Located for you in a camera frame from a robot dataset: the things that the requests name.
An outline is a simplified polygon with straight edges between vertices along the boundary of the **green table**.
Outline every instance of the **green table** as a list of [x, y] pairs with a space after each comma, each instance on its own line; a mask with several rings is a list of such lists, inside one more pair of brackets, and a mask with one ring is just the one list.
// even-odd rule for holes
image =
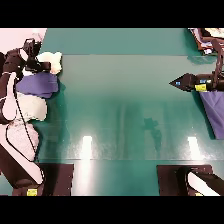
[[33, 123], [42, 162], [74, 163], [72, 195], [158, 195], [158, 164], [209, 163], [224, 178], [224, 142], [214, 140], [199, 95], [168, 84], [214, 70], [216, 58], [195, 57], [188, 34], [48, 29], [42, 52], [65, 54], [60, 92], [47, 119]]

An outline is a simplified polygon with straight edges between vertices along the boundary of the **pile of clothes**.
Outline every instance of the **pile of clothes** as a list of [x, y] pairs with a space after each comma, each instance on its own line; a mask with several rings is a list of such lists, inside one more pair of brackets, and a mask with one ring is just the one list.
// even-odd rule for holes
[[49, 99], [54, 92], [58, 91], [57, 74], [61, 71], [62, 54], [44, 52], [37, 56], [40, 62], [50, 62], [50, 73], [37, 73], [23, 70], [23, 79], [16, 84], [18, 103], [26, 122], [27, 131], [33, 143], [35, 151], [27, 136], [22, 117], [17, 109], [17, 115], [8, 126], [7, 140], [20, 151], [29, 161], [34, 161], [35, 153], [39, 144], [39, 135], [32, 124], [28, 122], [36, 119], [43, 121], [47, 115], [47, 104], [45, 98]]
[[202, 55], [217, 55], [211, 41], [217, 39], [224, 48], [224, 28], [188, 28]]

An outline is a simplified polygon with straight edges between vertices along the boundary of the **blue cloth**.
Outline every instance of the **blue cloth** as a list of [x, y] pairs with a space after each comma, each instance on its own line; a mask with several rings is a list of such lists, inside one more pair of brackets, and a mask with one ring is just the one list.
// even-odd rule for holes
[[224, 93], [201, 92], [200, 96], [216, 139], [224, 139]]
[[58, 78], [51, 73], [45, 72], [24, 76], [16, 84], [16, 90], [26, 95], [50, 98], [53, 92], [58, 91]]

